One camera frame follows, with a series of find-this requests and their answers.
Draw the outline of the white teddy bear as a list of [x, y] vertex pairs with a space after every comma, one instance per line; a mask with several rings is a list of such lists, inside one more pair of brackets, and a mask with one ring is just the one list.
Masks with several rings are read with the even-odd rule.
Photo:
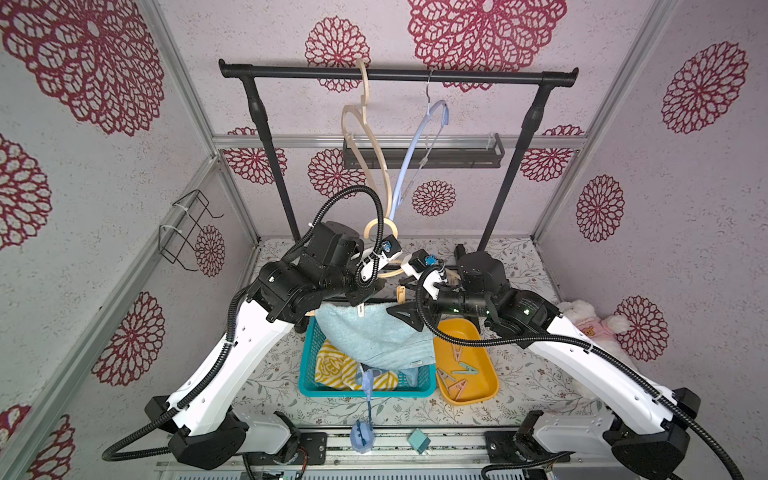
[[626, 316], [618, 314], [601, 318], [595, 308], [583, 300], [560, 302], [557, 308], [599, 347], [637, 371], [634, 361], [619, 342], [619, 336], [628, 333], [630, 329], [630, 321]]

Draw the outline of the teal plastic basket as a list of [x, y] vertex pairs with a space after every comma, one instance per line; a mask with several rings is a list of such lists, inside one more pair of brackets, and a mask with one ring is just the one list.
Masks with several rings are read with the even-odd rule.
[[[311, 320], [306, 331], [301, 364], [299, 369], [298, 386], [300, 392], [307, 397], [317, 398], [342, 398], [364, 397], [362, 391], [339, 390], [318, 383], [315, 378], [316, 357], [326, 340], [325, 334]], [[418, 368], [417, 385], [410, 386], [403, 374], [399, 375], [399, 383], [396, 389], [391, 391], [374, 391], [374, 398], [427, 398], [437, 389], [436, 366], [422, 366]]]

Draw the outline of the teal plain towel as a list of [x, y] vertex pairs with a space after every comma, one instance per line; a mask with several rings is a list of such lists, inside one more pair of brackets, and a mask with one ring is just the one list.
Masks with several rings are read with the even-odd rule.
[[335, 348], [369, 367], [399, 371], [434, 365], [434, 335], [417, 331], [387, 312], [389, 304], [356, 307], [323, 304], [315, 320]]

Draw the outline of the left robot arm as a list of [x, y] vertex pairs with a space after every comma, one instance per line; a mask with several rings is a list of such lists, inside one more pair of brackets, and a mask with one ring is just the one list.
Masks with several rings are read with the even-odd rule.
[[107, 447], [104, 461], [170, 454], [184, 465], [213, 470], [236, 456], [264, 453], [282, 461], [294, 456], [300, 432], [284, 414], [249, 418], [232, 402], [269, 351], [309, 312], [334, 296], [356, 307], [383, 288], [383, 232], [376, 232], [371, 252], [365, 252], [355, 231], [323, 221], [354, 194], [368, 196], [377, 220], [384, 219], [379, 195], [368, 186], [347, 187], [327, 200], [307, 233], [233, 296], [224, 334], [194, 374], [172, 394], [152, 398], [145, 408], [149, 423]]

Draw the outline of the small teal cube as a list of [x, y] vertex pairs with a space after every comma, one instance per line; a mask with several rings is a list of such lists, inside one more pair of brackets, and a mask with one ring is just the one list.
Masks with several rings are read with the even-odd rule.
[[424, 454], [430, 447], [431, 439], [420, 429], [414, 429], [407, 437], [410, 447], [419, 455]]

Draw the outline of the blue hello towel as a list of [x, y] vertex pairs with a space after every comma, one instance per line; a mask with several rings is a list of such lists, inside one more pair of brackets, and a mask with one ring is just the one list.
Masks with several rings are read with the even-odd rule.
[[405, 370], [382, 370], [360, 364], [355, 376], [356, 385], [373, 391], [394, 391], [398, 388], [413, 388], [418, 385], [418, 368]]

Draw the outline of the green clothespin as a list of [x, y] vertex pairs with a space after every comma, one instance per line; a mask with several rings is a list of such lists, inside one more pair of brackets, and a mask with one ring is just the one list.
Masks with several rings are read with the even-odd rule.
[[453, 370], [451, 371], [452, 375], [478, 375], [479, 371], [474, 367], [464, 368], [461, 370]]

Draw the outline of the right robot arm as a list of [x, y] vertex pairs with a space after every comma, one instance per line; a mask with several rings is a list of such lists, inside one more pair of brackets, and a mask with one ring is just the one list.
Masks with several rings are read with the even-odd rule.
[[687, 388], [659, 385], [582, 333], [541, 295], [512, 287], [503, 264], [485, 251], [463, 255], [459, 284], [445, 263], [424, 250], [401, 262], [415, 298], [400, 319], [463, 348], [516, 345], [557, 365], [607, 408], [582, 421], [531, 411], [513, 437], [509, 461], [481, 471], [550, 467], [576, 454], [611, 456], [643, 479], [673, 479], [696, 435], [733, 479], [743, 474], [726, 449], [696, 420], [700, 399]]

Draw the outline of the black clothes rack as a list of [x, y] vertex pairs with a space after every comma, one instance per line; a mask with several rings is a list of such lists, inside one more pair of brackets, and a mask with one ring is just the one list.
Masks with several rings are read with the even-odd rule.
[[281, 205], [291, 235], [296, 241], [301, 238], [301, 234], [299, 233], [296, 216], [279, 166], [276, 147], [269, 126], [267, 110], [256, 85], [256, 80], [258, 78], [360, 80], [362, 82], [423, 82], [425, 84], [430, 84], [432, 82], [447, 82], [490, 85], [535, 85], [537, 87], [536, 94], [524, 116], [511, 163], [507, 168], [486, 227], [477, 247], [479, 251], [485, 250], [491, 239], [503, 206], [506, 203], [511, 190], [513, 181], [517, 176], [524, 154], [531, 146], [534, 134], [541, 125], [545, 107], [552, 91], [556, 88], [573, 87], [579, 76], [578, 68], [574, 68], [569, 72], [427, 71], [416, 69], [368, 69], [364, 64], [360, 64], [360, 66], [356, 68], [257, 66], [252, 64], [228, 63], [223, 59], [218, 61], [218, 66], [223, 77], [237, 79], [243, 85], [251, 120], [255, 124], [261, 146], [266, 151], [270, 171], [273, 174]]

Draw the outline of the orange clothespin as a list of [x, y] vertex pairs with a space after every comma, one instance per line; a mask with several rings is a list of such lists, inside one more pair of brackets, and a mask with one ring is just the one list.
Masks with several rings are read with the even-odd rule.
[[406, 302], [406, 287], [399, 285], [396, 288], [396, 299], [398, 304], [404, 304]]

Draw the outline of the peach pink clothespin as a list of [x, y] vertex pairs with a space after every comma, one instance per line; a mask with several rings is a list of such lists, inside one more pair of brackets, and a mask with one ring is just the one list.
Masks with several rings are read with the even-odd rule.
[[460, 363], [462, 361], [463, 347], [461, 345], [452, 344], [451, 349], [454, 360], [457, 363]]

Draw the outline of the yellow striped towel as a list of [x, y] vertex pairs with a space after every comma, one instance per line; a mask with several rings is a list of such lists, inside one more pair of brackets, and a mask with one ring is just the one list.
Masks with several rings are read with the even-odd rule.
[[316, 355], [314, 381], [325, 387], [342, 391], [363, 391], [364, 374], [371, 372], [373, 391], [393, 391], [399, 386], [399, 376], [393, 371], [369, 368], [342, 353], [325, 340]]

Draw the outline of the yellow plastic tray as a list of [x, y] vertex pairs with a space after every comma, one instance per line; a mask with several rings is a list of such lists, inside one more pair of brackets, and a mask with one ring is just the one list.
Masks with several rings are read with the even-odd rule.
[[447, 390], [442, 386], [437, 376], [438, 387], [443, 398], [454, 406], [466, 406], [475, 403], [484, 402], [493, 399], [499, 392], [500, 381], [494, 365], [485, 348], [481, 347], [463, 347], [462, 361], [457, 363], [452, 355], [450, 343], [441, 338], [434, 338], [434, 349], [436, 358], [436, 369], [441, 368], [451, 374], [453, 370], [474, 367], [479, 371], [478, 375], [452, 375], [457, 381], [467, 379], [468, 386], [462, 395], [460, 402], [454, 402], [448, 397]]

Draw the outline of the light blue hanger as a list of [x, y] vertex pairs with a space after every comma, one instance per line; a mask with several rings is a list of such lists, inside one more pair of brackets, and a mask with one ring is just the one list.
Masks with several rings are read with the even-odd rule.
[[405, 191], [407, 188], [404, 186], [405, 178], [407, 171], [410, 168], [411, 161], [413, 160], [416, 147], [419, 144], [419, 141], [424, 136], [425, 130], [430, 123], [430, 121], [435, 117], [437, 113], [440, 113], [440, 126], [437, 131], [437, 134], [435, 138], [432, 140], [431, 143], [427, 144], [426, 153], [422, 157], [422, 159], [419, 161], [419, 167], [417, 168], [418, 171], [420, 171], [429, 161], [429, 156], [434, 149], [434, 146], [439, 139], [440, 135], [442, 134], [443, 129], [449, 125], [450, 123], [450, 108], [445, 100], [438, 100], [436, 102], [433, 102], [431, 100], [429, 87], [431, 84], [431, 80], [433, 75], [436, 73], [435, 70], [430, 70], [425, 86], [425, 95], [427, 99], [427, 105], [426, 105], [426, 111], [425, 115], [422, 118], [420, 124], [418, 125], [418, 128], [416, 132], [414, 133], [413, 137], [411, 138], [410, 144], [406, 150], [406, 153], [404, 155], [403, 161], [401, 163], [397, 181], [395, 183], [395, 187], [392, 194], [392, 208], [390, 210], [390, 213], [388, 214], [389, 220], [394, 220], [397, 210], [400, 207], [402, 203], [403, 195], [405, 194]]

